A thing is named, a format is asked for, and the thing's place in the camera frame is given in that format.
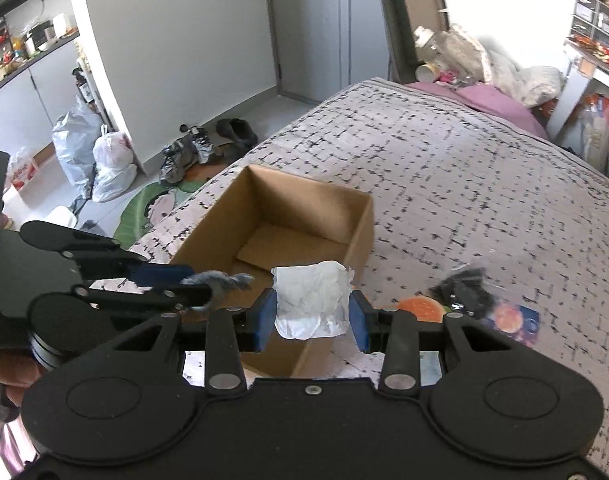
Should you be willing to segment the person left hand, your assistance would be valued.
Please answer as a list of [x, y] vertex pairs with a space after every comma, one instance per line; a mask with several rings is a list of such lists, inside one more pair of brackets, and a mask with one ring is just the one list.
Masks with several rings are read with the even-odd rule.
[[0, 441], [5, 427], [20, 417], [24, 394], [45, 373], [29, 352], [0, 349]]

